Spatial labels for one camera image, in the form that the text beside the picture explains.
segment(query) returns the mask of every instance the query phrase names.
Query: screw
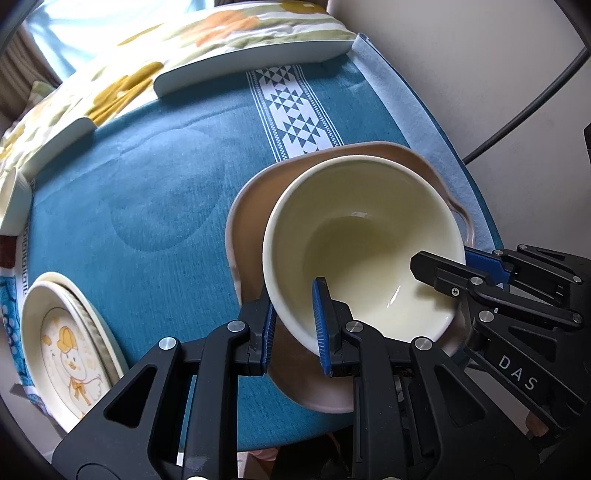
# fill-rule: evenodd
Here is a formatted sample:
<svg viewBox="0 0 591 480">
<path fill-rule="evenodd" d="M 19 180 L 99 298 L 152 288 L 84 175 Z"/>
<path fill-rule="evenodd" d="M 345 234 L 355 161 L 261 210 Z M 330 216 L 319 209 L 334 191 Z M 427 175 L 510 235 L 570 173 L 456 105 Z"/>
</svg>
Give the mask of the screw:
<svg viewBox="0 0 591 480">
<path fill-rule="evenodd" d="M 351 333 L 358 333 L 363 330 L 363 323 L 353 320 L 351 322 L 347 322 L 345 328 Z"/>
<path fill-rule="evenodd" d="M 228 323 L 228 330 L 233 333 L 241 332 L 244 330 L 245 326 L 246 324 L 242 320 L 232 320 L 230 323 Z"/>
<path fill-rule="evenodd" d="M 172 337 L 164 337 L 158 342 L 158 346 L 162 350 L 170 350 L 177 344 L 177 341 Z"/>
<path fill-rule="evenodd" d="M 433 346 L 433 343 L 428 338 L 421 337 L 421 338 L 417 338 L 414 341 L 414 346 L 417 347 L 419 350 L 430 350 L 431 347 Z"/>
<path fill-rule="evenodd" d="M 493 319 L 495 318 L 495 315 L 492 312 L 489 312 L 488 310 L 482 310 L 478 314 L 478 318 L 480 318 L 480 320 L 483 321 L 484 323 L 488 323 L 488 322 L 493 321 Z"/>
</svg>

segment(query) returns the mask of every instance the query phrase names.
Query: geometric triangle pattern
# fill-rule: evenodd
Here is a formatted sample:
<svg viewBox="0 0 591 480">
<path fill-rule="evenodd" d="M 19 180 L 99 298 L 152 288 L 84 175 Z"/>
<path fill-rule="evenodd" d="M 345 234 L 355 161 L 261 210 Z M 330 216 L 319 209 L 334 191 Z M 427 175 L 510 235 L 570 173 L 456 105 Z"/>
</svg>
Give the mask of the geometric triangle pattern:
<svg viewBox="0 0 591 480">
<path fill-rule="evenodd" d="M 259 69 L 247 75 L 276 161 L 342 145 L 299 66 Z"/>
</svg>

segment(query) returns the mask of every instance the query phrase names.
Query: white plate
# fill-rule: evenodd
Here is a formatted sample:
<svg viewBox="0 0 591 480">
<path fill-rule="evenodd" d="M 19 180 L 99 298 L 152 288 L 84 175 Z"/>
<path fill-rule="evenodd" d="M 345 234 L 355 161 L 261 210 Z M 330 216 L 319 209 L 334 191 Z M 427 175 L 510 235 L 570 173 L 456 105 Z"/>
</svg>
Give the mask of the white plate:
<svg viewBox="0 0 591 480">
<path fill-rule="evenodd" d="M 222 77 L 230 73 L 318 63 L 347 53 L 353 40 L 308 40 L 242 48 L 161 73 L 154 80 L 154 91 L 159 98 L 196 83 Z"/>
<path fill-rule="evenodd" d="M 61 273 L 46 272 L 40 275 L 35 282 L 38 281 L 51 281 L 61 285 L 66 288 L 76 300 L 78 300 L 78 302 L 80 302 L 88 316 L 88 318 L 85 319 L 82 314 L 83 319 L 86 320 L 85 324 L 89 329 L 89 335 L 98 349 L 99 356 L 108 371 L 111 383 L 113 385 L 117 383 L 117 380 L 127 373 L 129 367 L 111 329 L 94 305 L 90 303 L 72 280 Z"/>
<path fill-rule="evenodd" d="M 74 142 L 94 130 L 96 130 L 96 125 L 90 118 L 87 116 L 77 118 L 63 130 L 60 130 L 54 137 L 50 138 L 25 162 L 21 169 L 22 174 L 28 181 L 31 181 L 51 160 L 56 158 Z"/>
<path fill-rule="evenodd" d="M 33 191 L 16 167 L 9 170 L 0 187 L 0 235 L 18 236 L 25 228 Z"/>
<path fill-rule="evenodd" d="M 21 340 L 47 410 L 71 431 L 112 384 L 63 287 L 43 280 L 31 286 L 22 308 Z"/>
</svg>

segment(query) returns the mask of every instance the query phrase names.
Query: light blue cloth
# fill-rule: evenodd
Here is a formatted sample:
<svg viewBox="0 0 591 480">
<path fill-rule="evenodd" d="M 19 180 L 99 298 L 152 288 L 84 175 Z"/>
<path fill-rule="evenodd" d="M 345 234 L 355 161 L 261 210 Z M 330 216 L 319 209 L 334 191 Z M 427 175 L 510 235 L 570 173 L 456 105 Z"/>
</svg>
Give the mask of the light blue cloth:
<svg viewBox="0 0 591 480">
<path fill-rule="evenodd" d="M 45 0 L 27 17 L 27 28 L 64 80 L 131 35 L 212 6 L 213 0 Z"/>
<path fill-rule="evenodd" d="M 470 212 L 476 231 L 476 248 L 486 252 L 503 248 L 472 176 L 416 93 L 365 35 L 357 37 L 348 55 L 384 103 L 408 146 L 428 159 L 446 181 L 452 195 Z"/>
<path fill-rule="evenodd" d="M 371 55 L 360 45 L 354 45 L 356 63 Z M 400 82 L 392 90 L 410 92 Z M 430 118 L 420 118 L 415 129 L 441 137 Z M 29 279 L 50 270 L 71 278 L 109 323 L 130 364 L 163 336 L 206 336 L 238 314 L 224 230 L 242 185 L 281 148 L 293 153 L 375 140 L 409 145 L 399 121 L 346 55 L 173 93 L 99 128 L 38 175 Z M 447 179 L 444 162 L 455 171 L 456 157 L 441 156 L 441 142 L 432 144 L 437 151 L 422 152 L 441 159 L 438 170 Z M 456 193 L 459 199 L 463 193 Z M 469 208 L 480 212 L 477 202 Z M 479 245 L 492 248 L 494 225 L 482 220 L 479 229 Z M 240 379 L 240 449 L 296 442 L 351 420 L 296 405 L 268 377 Z"/>
<path fill-rule="evenodd" d="M 41 397 L 30 390 L 30 387 L 33 386 L 33 381 L 25 364 L 25 354 L 22 350 L 21 321 L 17 306 L 17 279 L 13 275 L 0 277 L 0 304 L 2 307 L 2 324 L 6 331 L 6 340 L 8 341 L 8 347 L 10 348 L 12 360 L 17 368 L 17 374 L 21 380 L 21 384 L 29 400 L 37 405 L 43 413 L 48 414 Z"/>
</svg>

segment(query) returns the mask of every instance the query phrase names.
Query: yellow flower pattern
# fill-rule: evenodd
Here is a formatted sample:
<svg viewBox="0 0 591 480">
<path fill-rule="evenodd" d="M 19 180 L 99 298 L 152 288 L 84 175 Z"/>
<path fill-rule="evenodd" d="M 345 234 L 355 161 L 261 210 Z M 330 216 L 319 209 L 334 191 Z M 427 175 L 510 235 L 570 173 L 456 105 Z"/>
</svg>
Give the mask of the yellow flower pattern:
<svg viewBox="0 0 591 480">
<path fill-rule="evenodd" d="M 66 79 L 0 140 L 0 185 L 75 120 L 87 116 L 101 126 L 156 100 L 154 80 L 168 70 L 271 43 L 354 38 L 323 8 L 299 1 L 226 5 L 147 28 Z"/>
</svg>

